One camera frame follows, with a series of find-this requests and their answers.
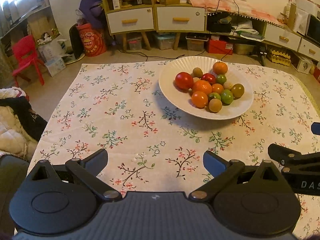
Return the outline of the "brown longan fruit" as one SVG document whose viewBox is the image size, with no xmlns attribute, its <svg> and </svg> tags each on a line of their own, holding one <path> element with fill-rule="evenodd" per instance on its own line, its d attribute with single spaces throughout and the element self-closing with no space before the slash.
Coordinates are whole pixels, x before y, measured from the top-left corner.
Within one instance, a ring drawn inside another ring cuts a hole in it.
<svg viewBox="0 0 320 240">
<path fill-rule="evenodd" d="M 193 76 L 193 77 L 201 78 L 201 77 L 203 76 L 203 71 L 201 70 L 201 68 L 196 67 L 196 68 L 194 68 L 193 71 L 192 71 L 192 76 Z"/>
<path fill-rule="evenodd" d="M 208 103 L 208 108 L 213 113 L 218 113 L 222 108 L 222 102 L 219 99 L 213 98 Z"/>
</svg>

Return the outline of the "small orange tomato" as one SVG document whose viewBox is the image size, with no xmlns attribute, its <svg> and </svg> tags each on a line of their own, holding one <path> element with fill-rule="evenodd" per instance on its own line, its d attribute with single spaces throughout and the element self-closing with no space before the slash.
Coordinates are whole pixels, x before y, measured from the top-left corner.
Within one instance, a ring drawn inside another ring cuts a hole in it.
<svg viewBox="0 0 320 240">
<path fill-rule="evenodd" d="M 221 94 L 224 90 L 223 85 L 219 84 L 219 83 L 215 83 L 212 85 L 212 92 L 213 93 L 217 93 L 217 94 Z"/>
</svg>

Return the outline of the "orange tangerine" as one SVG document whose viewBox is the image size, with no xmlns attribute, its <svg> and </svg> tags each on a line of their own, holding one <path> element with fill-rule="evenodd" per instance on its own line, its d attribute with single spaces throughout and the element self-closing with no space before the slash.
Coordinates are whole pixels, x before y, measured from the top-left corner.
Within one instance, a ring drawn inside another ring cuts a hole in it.
<svg viewBox="0 0 320 240">
<path fill-rule="evenodd" d="M 212 85 L 204 80 L 197 80 L 192 87 L 192 92 L 204 92 L 209 95 L 212 92 Z"/>
</svg>

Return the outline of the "small red tomato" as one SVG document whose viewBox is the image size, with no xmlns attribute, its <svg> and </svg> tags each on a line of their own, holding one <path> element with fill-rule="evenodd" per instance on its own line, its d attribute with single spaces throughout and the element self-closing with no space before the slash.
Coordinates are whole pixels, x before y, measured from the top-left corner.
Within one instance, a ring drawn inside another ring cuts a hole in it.
<svg viewBox="0 0 320 240">
<path fill-rule="evenodd" d="M 216 77 L 213 74 L 206 73 L 201 76 L 201 80 L 207 81 L 211 85 L 216 83 Z"/>
</svg>

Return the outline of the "large red tomato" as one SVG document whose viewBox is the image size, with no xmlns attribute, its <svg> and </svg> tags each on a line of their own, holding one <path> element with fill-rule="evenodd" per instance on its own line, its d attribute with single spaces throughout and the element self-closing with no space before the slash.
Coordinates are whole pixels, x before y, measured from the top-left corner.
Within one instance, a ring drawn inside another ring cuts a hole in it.
<svg viewBox="0 0 320 240">
<path fill-rule="evenodd" d="M 181 90 L 188 90 L 193 87 L 193 77 L 186 72 L 180 72 L 175 77 L 175 85 Z"/>
</svg>

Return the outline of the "large orange mandarin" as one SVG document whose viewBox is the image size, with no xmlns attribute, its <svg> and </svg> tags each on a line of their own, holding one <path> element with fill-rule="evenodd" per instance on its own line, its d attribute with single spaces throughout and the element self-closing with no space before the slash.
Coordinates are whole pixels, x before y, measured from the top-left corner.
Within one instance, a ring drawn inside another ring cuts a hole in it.
<svg viewBox="0 0 320 240">
<path fill-rule="evenodd" d="M 213 64 L 213 72 L 216 75 L 225 75 L 228 72 L 228 66 L 222 61 Z"/>
</svg>

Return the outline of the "floral tablecloth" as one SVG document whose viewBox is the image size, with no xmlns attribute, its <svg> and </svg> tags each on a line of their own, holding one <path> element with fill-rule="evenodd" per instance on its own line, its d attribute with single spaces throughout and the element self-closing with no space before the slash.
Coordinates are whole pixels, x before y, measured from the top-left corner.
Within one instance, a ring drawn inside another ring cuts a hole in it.
<svg viewBox="0 0 320 240">
<path fill-rule="evenodd" d="M 121 194 L 128 191 L 189 193 L 212 179 L 206 150 L 246 164 L 267 158 L 269 144 L 304 153 L 319 150 L 310 126 L 319 119 L 304 85 L 280 70 L 229 64 L 227 80 L 244 95 L 218 115 L 174 106 L 159 86 L 170 63 L 84 64 L 54 110 L 32 158 L 62 164 L 103 148 L 108 165 L 98 177 Z"/>
</svg>

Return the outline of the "orange fruit on plate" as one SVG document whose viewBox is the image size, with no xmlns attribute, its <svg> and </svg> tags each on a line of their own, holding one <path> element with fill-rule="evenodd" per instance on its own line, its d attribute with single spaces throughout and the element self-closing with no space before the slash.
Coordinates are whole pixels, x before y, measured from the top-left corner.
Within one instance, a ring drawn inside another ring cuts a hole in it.
<svg viewBox="0 0 320 240">
<path fill-rule="evenodd" d="M 208 105 L 208 96 L 202 91 L 195 91 L 191 96 L 191 102 L 197 108 L 204 108 Z"/>
</svg>

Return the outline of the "olive green tomato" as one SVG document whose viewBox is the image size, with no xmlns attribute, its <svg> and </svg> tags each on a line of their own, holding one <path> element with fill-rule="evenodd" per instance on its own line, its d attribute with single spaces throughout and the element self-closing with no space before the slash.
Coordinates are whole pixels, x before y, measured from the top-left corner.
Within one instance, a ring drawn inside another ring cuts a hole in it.
<svg viewBox="0 0 320 240">
<path fill-rule="evenodd" d="M 232 86 L 231 92 L 235 99 L 241 98 L 245 92 L 245 88 L 242 84 L 237 83 Z"/>
</svg>

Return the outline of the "small brown fruit on plate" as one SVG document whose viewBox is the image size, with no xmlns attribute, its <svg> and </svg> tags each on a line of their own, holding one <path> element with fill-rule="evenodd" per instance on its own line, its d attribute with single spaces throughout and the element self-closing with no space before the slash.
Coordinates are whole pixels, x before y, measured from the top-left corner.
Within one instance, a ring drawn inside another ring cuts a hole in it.
<svg viewBox="0 0 320 240">
<path fill-rule="evenodd" d="M 231 81 L 226 81 L 223 84 L 223 87 L 224 87 L 224 89 L 231 90 L 231 88 L 233 87 L 233 83 Z"/>
</svg>

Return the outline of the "red storage box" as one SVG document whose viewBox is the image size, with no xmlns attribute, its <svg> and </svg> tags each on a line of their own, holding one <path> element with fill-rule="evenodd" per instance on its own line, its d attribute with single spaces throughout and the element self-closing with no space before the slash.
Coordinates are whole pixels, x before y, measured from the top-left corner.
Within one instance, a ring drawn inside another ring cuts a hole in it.
<svg viewBox="0 0 320 240">
<path fill-rule="evenodd" d="M 208 53 L 211 53 L 211 54 L 232 55 L 233 54 L 233 44 L 228 43 L 223 40 L 210 39 L 207 42 L 206 50 Z"/>
</svg>

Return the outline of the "wooden bookshelf by window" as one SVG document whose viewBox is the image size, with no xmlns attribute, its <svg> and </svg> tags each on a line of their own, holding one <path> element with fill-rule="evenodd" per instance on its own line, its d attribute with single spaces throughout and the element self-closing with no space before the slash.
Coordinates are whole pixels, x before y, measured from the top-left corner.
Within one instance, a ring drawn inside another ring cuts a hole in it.
<svg viewBox="0 0 320 240">
<path fill-rule="evenodd" d="M 56 28 L 49 0 L 1 0 L 1 47 L 7 56 L 21 38 L 33 35 L 37 41 Z"/>
</svg>

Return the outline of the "low cabinet white drawer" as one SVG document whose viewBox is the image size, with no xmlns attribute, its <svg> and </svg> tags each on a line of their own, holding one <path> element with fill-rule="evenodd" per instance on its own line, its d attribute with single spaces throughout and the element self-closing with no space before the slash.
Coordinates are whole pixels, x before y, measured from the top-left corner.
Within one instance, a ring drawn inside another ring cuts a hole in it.
<svg viewBox="0 0 320 240">
<path fill-rule="evenodd" d="M 203 8 L 156 5 L 154 9 L 158 32 L 205 32 L 206 12 Z"/>
</svg>

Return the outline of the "purple plush toy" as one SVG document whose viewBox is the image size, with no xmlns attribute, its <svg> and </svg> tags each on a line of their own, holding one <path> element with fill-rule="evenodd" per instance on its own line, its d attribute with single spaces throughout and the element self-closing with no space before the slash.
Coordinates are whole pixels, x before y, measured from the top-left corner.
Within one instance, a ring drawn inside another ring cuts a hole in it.
<svg viewBox="0 0 320 240">
<path fill-rule="evenodd" d="M 103 27 L 100 20 L 100 15 L 103 12 L 102 0 L 81 0 L 79 10 L 93 28 L 101 29 Z"/>
</svg>

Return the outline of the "wooden shelf cabinet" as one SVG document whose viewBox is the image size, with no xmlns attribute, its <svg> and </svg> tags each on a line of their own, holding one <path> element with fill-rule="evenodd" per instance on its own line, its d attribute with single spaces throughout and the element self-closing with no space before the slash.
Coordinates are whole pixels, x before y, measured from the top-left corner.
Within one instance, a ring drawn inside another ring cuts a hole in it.
<svg viewBox="0 0 320 240">
<path fill-rule="evenodd" d="M 111 35 L 156 30 L 156 0 L 102 0 Z"/>
</svg>

